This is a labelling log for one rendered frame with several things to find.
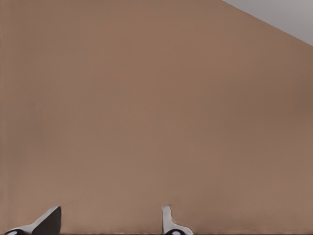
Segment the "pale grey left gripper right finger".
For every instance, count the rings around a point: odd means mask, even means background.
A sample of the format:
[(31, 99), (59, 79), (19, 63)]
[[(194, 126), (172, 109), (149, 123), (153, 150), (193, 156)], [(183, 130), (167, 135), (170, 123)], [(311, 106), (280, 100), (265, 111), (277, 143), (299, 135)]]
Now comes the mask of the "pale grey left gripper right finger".
[(171, 208), (162, 207), (162, 234), (163, 235), (193, 235), (190, 228), (178, 225), (172, 219)]

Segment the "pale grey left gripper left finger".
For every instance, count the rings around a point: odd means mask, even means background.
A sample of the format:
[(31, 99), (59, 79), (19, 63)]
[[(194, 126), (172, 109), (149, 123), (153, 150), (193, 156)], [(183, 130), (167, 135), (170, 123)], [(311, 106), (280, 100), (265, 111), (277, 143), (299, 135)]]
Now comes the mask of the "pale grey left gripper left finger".
[(61, 225), (61, 206), (53, 206), (33, 223), (13, 228), (4, 235), (59, 235)]

